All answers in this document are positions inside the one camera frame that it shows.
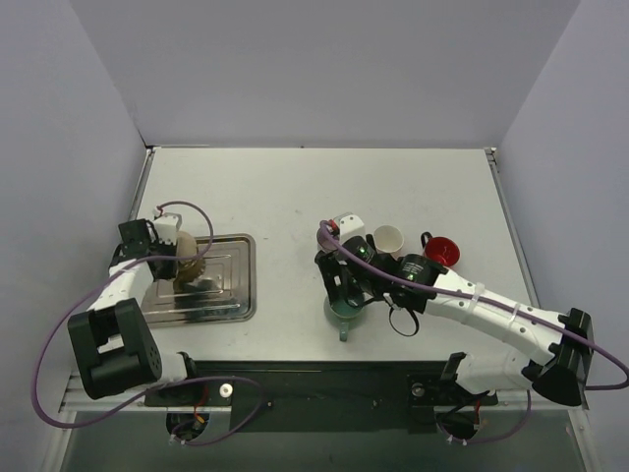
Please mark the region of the pink faceted mug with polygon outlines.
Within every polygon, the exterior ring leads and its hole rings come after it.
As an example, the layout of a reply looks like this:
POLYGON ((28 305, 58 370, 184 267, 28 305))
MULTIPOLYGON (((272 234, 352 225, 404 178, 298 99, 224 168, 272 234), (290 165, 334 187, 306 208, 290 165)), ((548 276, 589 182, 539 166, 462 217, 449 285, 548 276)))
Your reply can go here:
POLYGON ((397 258, 401 255, 405 238, 403 233, 392 225, 381 225, 373 233, 373 242, 379 254, 386 254, 397 258))

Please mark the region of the lilac mug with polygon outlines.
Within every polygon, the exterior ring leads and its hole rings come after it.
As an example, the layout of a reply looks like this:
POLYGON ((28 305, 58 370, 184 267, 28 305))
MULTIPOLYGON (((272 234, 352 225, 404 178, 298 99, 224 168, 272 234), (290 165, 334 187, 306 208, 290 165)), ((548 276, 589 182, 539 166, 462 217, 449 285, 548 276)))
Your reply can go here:
POLYGON ((329 253, 334 250, 334 246, 329 245, 329 241, 320 230, 318 230, 316 233, 316 243, 317 243, 317 249, 319 251, 324 251, 326 253, 329 253))

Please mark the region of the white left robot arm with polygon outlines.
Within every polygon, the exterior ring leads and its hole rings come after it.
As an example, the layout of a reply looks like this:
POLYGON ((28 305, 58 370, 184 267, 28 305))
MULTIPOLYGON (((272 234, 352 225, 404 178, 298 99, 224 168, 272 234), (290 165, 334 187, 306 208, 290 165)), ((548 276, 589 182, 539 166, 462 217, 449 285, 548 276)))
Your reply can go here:
POLYGON ((167 384, 178 403, 200 398, 202 381, 195 362, 185 352, 162 354, 142 311, 146 292, 157 280, 178 274, 185 252, 181 216, 165 213, 153 220, 136 219, 119 225, 109 275, 89 308, 68 319, 75 359, 88 397, 96 400, 141 385, 167 384))

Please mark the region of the green mug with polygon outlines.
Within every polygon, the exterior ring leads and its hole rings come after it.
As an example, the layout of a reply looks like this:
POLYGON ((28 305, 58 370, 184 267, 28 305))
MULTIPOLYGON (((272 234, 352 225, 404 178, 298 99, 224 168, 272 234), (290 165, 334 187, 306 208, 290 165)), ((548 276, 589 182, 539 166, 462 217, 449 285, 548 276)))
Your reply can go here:
POLYGON ((363 322, 365 309, 354 307, 345 301, 337 300, 332 303, 325 298, 323 312, 327 321, 338 331, 338 339, 346 342, 350 330, 363 322))

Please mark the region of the beige round mug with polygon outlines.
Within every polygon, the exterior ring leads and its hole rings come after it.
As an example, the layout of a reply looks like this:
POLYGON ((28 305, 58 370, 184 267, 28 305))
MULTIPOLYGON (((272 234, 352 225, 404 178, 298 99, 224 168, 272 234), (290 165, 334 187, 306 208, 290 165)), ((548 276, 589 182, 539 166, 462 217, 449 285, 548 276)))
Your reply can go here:
POLYGON ((175 293, 183 292, 187 284, 204 274, 205 260, 196 259, 199 252, 197 241, 191 234, 185 231, 177 233, 176 256, 183 260, 177 262, 177 275, 173 280, 175 293))

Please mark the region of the red mug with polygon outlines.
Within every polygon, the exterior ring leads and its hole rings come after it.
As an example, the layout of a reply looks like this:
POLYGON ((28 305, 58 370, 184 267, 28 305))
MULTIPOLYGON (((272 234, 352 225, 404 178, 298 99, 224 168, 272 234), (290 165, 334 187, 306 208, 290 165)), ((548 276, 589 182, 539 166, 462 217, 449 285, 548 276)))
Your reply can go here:
POLYGON ((458 245, 447 237, 433 236, 426 231, 421 235, 421 243, 423 255, 429 260, 446 267, 453 267, 460 261, 458 245))

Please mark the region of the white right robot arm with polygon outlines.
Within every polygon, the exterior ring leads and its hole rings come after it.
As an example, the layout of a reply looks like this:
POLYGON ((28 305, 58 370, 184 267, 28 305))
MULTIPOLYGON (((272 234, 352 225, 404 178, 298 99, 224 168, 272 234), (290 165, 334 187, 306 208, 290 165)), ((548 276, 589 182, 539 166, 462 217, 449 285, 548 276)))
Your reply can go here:
POLYGON ((331 307, 361 311, 373 302, 412 317, 429 314, 480 331, 509 345, 504 354, 452 354, 439 377, 441 395, 460 402, 492 390, 531 389, 564 406, 585 401, 593 358, 591 316, 524 306, 473 283, 422 255, 395 259, 379 254, 361 236, 342 250, 314 257, 331 307))

